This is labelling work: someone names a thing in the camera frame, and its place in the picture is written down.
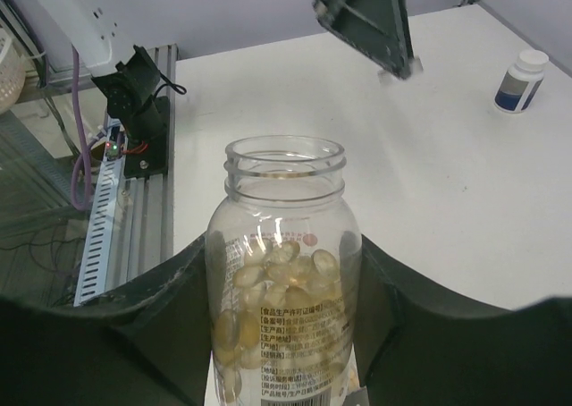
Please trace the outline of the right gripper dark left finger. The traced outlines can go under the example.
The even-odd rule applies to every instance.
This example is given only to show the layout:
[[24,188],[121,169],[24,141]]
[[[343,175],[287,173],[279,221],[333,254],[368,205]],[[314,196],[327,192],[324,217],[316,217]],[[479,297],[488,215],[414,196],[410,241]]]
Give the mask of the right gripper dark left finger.
[[205,241],[78,307],[1,299],[4,405],[200,405],[211,355]]

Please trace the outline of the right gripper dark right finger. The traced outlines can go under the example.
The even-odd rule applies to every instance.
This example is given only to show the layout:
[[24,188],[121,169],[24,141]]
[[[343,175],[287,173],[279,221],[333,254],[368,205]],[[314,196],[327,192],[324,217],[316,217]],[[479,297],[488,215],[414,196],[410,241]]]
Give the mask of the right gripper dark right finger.
[[364,240],[355,354],[373,405],[568,405],[571,301],[498,308]]

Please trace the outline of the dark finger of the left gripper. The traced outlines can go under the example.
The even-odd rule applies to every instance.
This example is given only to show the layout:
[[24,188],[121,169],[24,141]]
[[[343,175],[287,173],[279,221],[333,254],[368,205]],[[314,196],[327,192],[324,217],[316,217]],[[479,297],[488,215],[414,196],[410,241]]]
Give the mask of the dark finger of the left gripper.
[[314,0],[318,23],[386,75],[407,80],[423,66],[414,55],[407,0]]

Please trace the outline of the clear glass pill bottle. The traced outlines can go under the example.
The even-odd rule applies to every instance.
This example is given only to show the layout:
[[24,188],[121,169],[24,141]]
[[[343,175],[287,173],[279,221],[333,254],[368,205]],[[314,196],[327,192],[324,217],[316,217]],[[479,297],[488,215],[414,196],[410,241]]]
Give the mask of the clear glass pill bottle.
[[205,245],[217,400],[341,405],[362,261],[344,148],[277,135],[225,153],[226,195]]

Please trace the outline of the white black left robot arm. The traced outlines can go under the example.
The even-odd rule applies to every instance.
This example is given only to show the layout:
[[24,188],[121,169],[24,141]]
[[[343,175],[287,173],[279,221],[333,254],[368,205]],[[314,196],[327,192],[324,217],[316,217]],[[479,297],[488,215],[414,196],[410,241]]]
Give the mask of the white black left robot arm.
[[[149,142],[167,124],[155,103],[160,72],[144,47],[134,44],[116,20],[86,0],[38,0],[74,47],[107,99],[107,113],[130,139]],[[407,80],[420,72],[408,25],[406,0],[314,0],[318,23],[336,38]]]

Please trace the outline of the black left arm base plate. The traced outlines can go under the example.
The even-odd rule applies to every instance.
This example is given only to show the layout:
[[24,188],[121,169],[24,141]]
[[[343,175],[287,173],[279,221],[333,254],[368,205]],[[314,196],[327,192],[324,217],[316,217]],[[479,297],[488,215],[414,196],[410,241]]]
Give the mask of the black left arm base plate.
[[127,179],[168,172],[171,103],[167,96],[149,99],[127,129],[123,174]]

